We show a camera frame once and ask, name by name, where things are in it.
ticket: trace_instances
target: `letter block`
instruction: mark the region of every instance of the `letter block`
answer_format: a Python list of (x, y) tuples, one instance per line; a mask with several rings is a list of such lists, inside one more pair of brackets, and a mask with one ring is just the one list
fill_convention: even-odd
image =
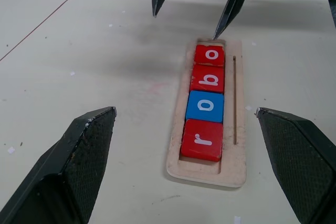
[(220, 46), (197, 45), (195, 50), (195, 64), (214, 67), (224, 67), (225, 54)]
[(194, 65), (190, 90), (224, 92), (224, 69)]
[(224, 96), (222, 94), (191, 91), (185, 118), (222, 123)]
[(218, 162), (222, 156), (223, 125), (189, 119), (185, 123), (181, 153), (186, 157)]

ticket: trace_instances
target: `white letter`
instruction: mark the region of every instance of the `white letter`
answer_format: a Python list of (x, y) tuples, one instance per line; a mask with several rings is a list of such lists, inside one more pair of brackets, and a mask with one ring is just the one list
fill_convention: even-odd
[(206, 85), (212, 85), (212, 86), (218, 86), (218, 78), (217, 76), (213, 76), (212, 74), (207, 74), (204, 77), (204, 81), (199, 81), (200, 84), (206, 84)]
[[(207, 104), (209, 104), (210, 107), (209, 107), (209, 108), (205, 108), (205, 107), (203, 107), (203, 106), (202, 106), (203, 103), (207, 103)], [(197, 107), (198, 107), (199, 110), (211, 111), (211, 110), (214, 109), (214, 104), (213, 104), (212, 101), (209, 101), (209, 100), (200, 100), (200, 101), (198, 102), (198, 104), (197, 104)]]
[(215, 50), (208, 50), (206, 53), (205, 53), (205, 57), (208, 58), (209, 60), (215, 60), (218, 58), (218, 52), (215, 51)]
[(194, 142), (196, 144), (212, 145), (211, 141), (201, 139), (199, 134), (195, 134)]

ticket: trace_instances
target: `scratch on table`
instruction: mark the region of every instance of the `scratch on table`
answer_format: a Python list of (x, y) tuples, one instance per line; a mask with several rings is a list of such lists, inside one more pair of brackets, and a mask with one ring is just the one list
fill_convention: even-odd
[(154, 83), (150, 86), (148, 89), (148, 93), (152, 94), (160, 94), (159, 89), (162, 88), (163, 86), (168, 85), (166, 82), (159, 82), (159, 83)]
[(154, 203), (160, 203), (160, 202), (163, 202), (163, 201), (168, 200), (168, 199), (179, 198), (180, 196), (181, 196), (181, 195), (174, 195), (174, 196), (170, 196), (170, 197), (167, 197), (167, 198), (163, 198), (163, 199), (161, 199), (160, 201), (155, 201), (155, 202), (153, 202), (152, 205), (153, 205)]

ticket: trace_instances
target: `textured rubber grip pad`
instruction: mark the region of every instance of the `textured rubber grip pad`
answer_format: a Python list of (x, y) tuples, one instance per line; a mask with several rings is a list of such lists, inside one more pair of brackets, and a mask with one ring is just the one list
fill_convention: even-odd
[(1, 224), (89, 222), (108, 159), (114, 107), (73, 120), (0, 212)]
[(336, 147), (306, 119), (266, 108), (257, 117), (275, 176), (299, 221), (336, 223)]

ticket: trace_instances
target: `red letter block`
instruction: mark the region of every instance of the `red letter block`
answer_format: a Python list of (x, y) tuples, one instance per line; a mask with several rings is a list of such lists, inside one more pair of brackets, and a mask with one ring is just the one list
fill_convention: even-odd
[(224, 50), (220, 46), (197, 45), (194, 62), (222, 68), (225, 62)]
[(224, 69), (194, 65), (190, 90), (224, 92)]
[(218, 162), (222, 156), (223, 125), (188, 119), (185, 123), (181, 153), (186, 157)]

